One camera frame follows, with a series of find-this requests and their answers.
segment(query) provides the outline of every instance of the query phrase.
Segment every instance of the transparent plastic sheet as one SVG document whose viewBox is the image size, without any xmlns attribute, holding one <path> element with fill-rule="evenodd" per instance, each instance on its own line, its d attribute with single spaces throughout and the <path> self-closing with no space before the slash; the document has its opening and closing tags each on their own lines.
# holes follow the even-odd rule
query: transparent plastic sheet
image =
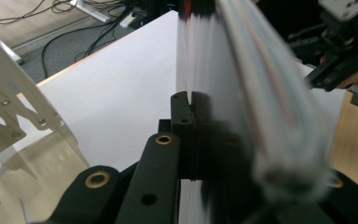
<svg viewBox="0 0 358 224">
<path fill-rule="evenodd" d="M 47 219 L 89 167 L 71 131 L 1 48 L 0 140 L 0 224 Z"/>
<path fill-rule="evenodd" d="M 243 172 L 243 190 L 236 188 L 238 178 L 224 180 L 224 188 L 237 189 L 226 195 L 216 190 L 219 196 L 213 196 L 221 183 L 207 190 L 211 183 L 182 181 L 181 200 L 188 205 L 181 207 L 180 223 L 249 221 L 268 211 L 269 204 L 314 202 L 325 195 L 334 127 L 311 95 L 294 56 L 253 1 L 181 2 L 176 81 L 177 91 L 187 91 L 197 119 L 218 133 L 212 147 L 214 139 L 227 133 L 238 137 L 241 153 L 222 166 L 237 173 L 249 166 Z M 200 94 L 207 100 L 194 100 Z M 200 113 L 205 102 L 208 112 Z M 223 147 L 214 150 L 231 153 Z M 253 184 L 263 195 L 254 201 L 259 192 L 248 187 Z M 237 198 L 230 199 L 230 194 Z M 249 202 L 240 202 L 242 194 Z"/>
</svg>

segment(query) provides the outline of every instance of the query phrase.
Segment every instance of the brass ring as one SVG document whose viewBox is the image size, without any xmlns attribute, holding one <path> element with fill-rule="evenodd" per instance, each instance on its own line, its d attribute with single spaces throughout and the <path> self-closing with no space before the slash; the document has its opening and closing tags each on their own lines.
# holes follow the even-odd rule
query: brass ring
<svg viewBox="0 0 358 224">
<path fill-rule="evenodd" d="M 95 176 L 101 175 L 103 177 L 103 180 L 100 182 L 94 182 L 92 181 L 92 178 Z M 107 182 L 109 182 L 110 180 L 110 174 L 108 174 L 105 171 L 97 171 L 92 175 L 89 175 L 89 177 L 87 177 L 85 185 L 87 188 L 89 189 L 98 189 L 100 187 L 102 187 L 103 185 L 105 185 Z"/>
<path fill-rule="evenodd" d="M 330 180 L 330 182 L 327 182 L 326 185 L 331 188 L 340 189 L 344 187 L 344 182 L 336 176 L 332 176 L 333 178 Z"/>
<path fill-rule="evenodd" d="M 169 135 L 162 135 L 156 138 L 156 142 L 160 145 L 168 145 L 172 142 L 172 137 Z"/>
</svg>

